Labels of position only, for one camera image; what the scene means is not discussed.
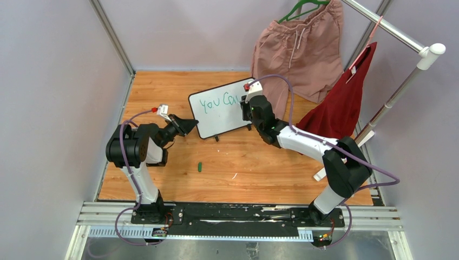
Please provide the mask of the small black-framed whiteboard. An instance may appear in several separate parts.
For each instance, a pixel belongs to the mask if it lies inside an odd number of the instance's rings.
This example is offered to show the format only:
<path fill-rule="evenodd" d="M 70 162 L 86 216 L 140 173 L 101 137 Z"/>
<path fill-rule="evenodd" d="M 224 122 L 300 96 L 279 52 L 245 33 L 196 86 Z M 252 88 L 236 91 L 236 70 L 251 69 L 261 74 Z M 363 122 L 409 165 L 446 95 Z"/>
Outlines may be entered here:
<path fill-rule="evenodd" d="M 190 94 L 188 102 L 193 118 L 198 120 L 197 131 L 201 139 L 213 138 L 251 122 L 242 119 L 241 97 L 246 95 L 247 78 Z"/>

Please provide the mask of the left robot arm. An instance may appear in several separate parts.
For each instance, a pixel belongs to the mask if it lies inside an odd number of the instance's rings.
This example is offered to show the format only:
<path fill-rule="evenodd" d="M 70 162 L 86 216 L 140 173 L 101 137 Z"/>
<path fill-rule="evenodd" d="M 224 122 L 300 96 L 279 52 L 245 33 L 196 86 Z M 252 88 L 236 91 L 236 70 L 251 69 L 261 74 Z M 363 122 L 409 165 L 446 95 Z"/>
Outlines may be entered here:
<path fill-rule="evenodd" d="M 167 211 L 148 169 L 164 167 L 168 160 L 167 145 L 176 137 L 188 135 L 199 122 L 174 114 L 168 117 L 163 128 L 155 123 L 136 125 L 126 120 L 118 125 L 106 146 L 107 160 L 126 175 L 134 190 L 136 205 L 131 218 L 134 224 L 171 222 L 171 213 Z"/>

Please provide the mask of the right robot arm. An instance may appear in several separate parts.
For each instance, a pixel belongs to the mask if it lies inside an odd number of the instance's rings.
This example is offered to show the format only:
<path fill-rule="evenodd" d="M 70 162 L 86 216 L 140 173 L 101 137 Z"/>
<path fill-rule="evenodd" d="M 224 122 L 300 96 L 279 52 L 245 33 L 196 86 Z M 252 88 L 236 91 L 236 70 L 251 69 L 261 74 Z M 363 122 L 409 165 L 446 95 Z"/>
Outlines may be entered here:
<path fill-rule="evenodd" d="M 302 132 L 277 119 L 263 95 L 252 98 L 244 95 L 240 105 L 242 118 L 253 124 L 265 143 L 323 164 L 328 184 L 308 206 L 312 224 L 323 226 L 328 222 L 335 207 L 354 195 L 372 175 L 365 156 L 351 137 L 333 139 Z"/>

